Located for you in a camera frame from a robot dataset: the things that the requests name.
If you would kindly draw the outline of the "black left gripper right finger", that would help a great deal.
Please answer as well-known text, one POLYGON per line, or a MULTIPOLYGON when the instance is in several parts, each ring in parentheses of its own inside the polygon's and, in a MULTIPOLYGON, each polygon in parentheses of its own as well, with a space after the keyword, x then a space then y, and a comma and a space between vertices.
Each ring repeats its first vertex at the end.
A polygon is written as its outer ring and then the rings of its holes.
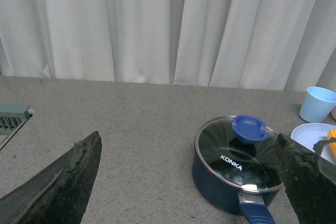
POLYGON ((321 157, 328 140, 313 151, 280 133, 276 153, 287 197, 300 223, 335 223, 335 165, 321 157))

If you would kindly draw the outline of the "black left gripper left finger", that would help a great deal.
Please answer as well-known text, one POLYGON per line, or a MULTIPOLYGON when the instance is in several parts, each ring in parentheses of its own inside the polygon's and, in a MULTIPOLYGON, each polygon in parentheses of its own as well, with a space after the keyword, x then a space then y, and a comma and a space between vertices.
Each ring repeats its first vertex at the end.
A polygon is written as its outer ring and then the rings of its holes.
POLYGON ((99 169, 101 137, 93 132, 1 198, 1 223, 81 223, 99 169))

